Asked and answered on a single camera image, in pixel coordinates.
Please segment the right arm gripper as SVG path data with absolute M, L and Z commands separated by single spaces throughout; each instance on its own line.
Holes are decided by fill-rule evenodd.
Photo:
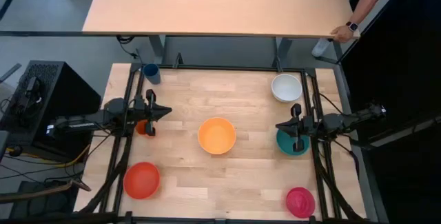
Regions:
M 297 138 L 297 141 L 295 141 L 293 144 L 293 151 L 295 152 L 302 152 L 305 150 L 305 142 L 301 139 L 301 136 L 311 136 L 315 132 L 314 115 L 310 114 L 300 119 L 301 113 L 301 105 L 299 103 L 295 103 L 291 108 L 291 115 L 294 118 L 295 136 Z M 289 136 L 293 136 L 293 130 L 289 127 L 292 124 L 293 119 L 290 118 L 288 121 L 276 124 L 276 128 Z

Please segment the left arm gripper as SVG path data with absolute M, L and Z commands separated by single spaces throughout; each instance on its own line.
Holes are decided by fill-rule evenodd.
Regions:
M 153 104 L 156 102 L 156 95 L 152 89 L 146 91 L 145 96 L 147 97 L 147 103 L 144 102 L 143 97 L 138 94 L 134 98 L 134 115 L 136 124 L 140 120 L 148 120 L 146 125 L 147 136 L 156 136 L 156 129 L 154 128 L 152 122 L 154 121 L 153 116 Z M 162 105 L 155 105 L 155 121 L 159 121 L 161 118 L 169 114 L 172 109 L 170 107 L 165 107 Z

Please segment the teal plastic bowl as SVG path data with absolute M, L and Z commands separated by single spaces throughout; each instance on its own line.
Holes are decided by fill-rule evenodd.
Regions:
M 310 138 L 306 135 L 302 135 L 301 140 L 304 142 L 304 148 L 299 151 L 294 150 L 294 144 L 297 143 L 297 137 L 290 137 L 287 133 L 283 131 L 277 131 L 276 133 L 276 142 L 279 149 L 288 155 L 291 156 L 300 156 L 303 155 L 310 147 Z

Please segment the white plastic bowl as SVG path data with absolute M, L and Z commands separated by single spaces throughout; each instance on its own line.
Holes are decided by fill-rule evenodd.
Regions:
M 295 76 L 280 74 L 271 82 L 271 93 L 280 102 L 293 102 L 301 97 L 302 84 Z

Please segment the dark blue plastic cup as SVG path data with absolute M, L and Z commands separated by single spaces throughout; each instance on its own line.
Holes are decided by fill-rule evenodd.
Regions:
M 160 70 L 156 64 L 150 63 L 144 65 L 142 73 L 151 84 L 158 85 L 161 83 Z

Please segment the red-orange plastic bowl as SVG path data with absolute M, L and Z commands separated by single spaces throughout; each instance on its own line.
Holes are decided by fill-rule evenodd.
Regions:
M 161 178 L 158 168 L 149 162 L 140 162 L 131 166 L 125 173 L 123 188 L 133 199 L 149 198 L 159 188 Z

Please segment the pink plastic bowl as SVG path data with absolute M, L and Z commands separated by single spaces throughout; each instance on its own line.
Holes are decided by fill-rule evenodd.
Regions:
M 294 187 L 288 191 L 285 205 L 298 218 L 309 218 L 316 208 L 312 193 L 304 187 Z

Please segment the person's forearm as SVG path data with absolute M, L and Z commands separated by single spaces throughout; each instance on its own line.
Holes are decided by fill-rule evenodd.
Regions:
M 360 24 L 371 12 L 376 2 L 377 0 L 359 0 L 353 14 L 349 18 L 349 21 L 351 23 Z

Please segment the person's white shoe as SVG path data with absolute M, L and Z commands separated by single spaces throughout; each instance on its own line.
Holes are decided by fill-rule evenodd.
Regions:
M 313 57 L 321 57 L 332 41 L 332 39 L 320 38 L 311 51 L 311 55 Z

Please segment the black computer case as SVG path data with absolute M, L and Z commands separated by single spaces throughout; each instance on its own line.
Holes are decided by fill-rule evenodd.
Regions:
M 46 128 L 58 116 L 91 114 L 100 104 L 101 96 L 66 62 L 31 61 L 0 120 L 0 130 L 10 133 L 9 146 L 80 150 L 86 135 L 53 138 Z

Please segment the person's hand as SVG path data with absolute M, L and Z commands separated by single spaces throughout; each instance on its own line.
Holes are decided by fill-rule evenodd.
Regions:
M 331 35 L 334 41 L 346 43 L 353 38 L 353 31 L 349 26 L 338 26 L 331 31 Z

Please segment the grey metal bar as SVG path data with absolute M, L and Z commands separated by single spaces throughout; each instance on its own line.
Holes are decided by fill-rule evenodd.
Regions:
M 431 119 L 429 121 L 425 121 L 425 122 L 416 124 L 416 125 L 414 125 L 414 126 L 412 126 L 410 128 L 401 130 L 399 132 L 395 132 L 395 133 L 393 133 L 393 134 L 391 134 L 389 136 L 386 136 L 386 137 L 384 137 L 384 138 L 382 138 L 382 139 L 380 139 L 378 141 L 375 141 L 375 142 L 372 143 L 372 146 L 380 147 L 382 145 L 391 143 L 393 141 L 397 141 L 398 139 L 401 139 L 401 138 L 404 138 L 406 136 L 415 134 L 416 132 L 425 130 L 427 128 L 430 128 L 430 127 L 432 127 L 434 125 L 437 125 L 437 124 L 440 124 L 440 123 L 441 123 L 441 116 L 437 116 L 437 117 L 435 117 L 435 118 L 433 118 L 433 119 Z

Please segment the tan wooden desk top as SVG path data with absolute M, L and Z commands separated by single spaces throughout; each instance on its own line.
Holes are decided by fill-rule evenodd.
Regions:
M 329 37 L 349 0 L 92 0 L 88 34 Z

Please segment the black side panel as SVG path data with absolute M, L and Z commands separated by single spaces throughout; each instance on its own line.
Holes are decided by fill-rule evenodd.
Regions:
M 441 123 L 380 147 L 395 132 L 441 116 L 441 0 L 389 0 L 342 60 L 353 111 L 386 117 L 358 128 L 378 219 L 441 224 Z

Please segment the black frame bracket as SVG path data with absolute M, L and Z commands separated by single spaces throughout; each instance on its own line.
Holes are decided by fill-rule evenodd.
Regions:
M 183 64 L 184 64 L 183 57 L 182 57 L 182 54 L 179 52 L 176 56 L 175 62 L 172 67 L 174 69 L 177 69 L 180 65 L 183 65 Z

